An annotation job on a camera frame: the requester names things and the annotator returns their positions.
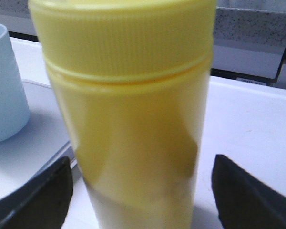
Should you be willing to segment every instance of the white surface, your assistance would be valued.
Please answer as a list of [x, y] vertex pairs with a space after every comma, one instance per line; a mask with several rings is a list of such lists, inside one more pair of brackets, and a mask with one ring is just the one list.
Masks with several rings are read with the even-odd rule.
[[[12, 43], [22, 77], [48, 82], [40, 46], [17, 39]], [[286, 90], [211, 77], [195, 194], [195, 229], [222, 228], [211, 191], [216, 154], [225, 154], [286, 195]], [[74, 186], [63, 226], [74, 228], [98, 228], [82, 179]]]

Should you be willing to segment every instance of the bottle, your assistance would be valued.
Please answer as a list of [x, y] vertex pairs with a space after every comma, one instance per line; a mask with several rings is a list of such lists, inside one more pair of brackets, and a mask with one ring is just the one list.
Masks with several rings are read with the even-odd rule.
[[101, 229], [189, 229], [215, 0], [30, 0]]

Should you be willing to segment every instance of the black plastic piece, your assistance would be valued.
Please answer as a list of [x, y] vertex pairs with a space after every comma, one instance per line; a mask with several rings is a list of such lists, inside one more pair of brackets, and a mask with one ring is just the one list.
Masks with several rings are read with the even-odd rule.
[[32, 42], [39, 42], [37, 36], [24, 34], [24, 33], [19, 33], [19, 32], [9, 31], [9, 36], [10, 37], [14, 37], [14, 38], [18, 38], [18, 39], [32, 41]]
[[60, 229], [73, 194], [68, 157], [62, 157], [0, 200], [0, 229]]
[[225, 229], [286, 229], [286, 197], [224, 155], [216, 155], [212, 190]]

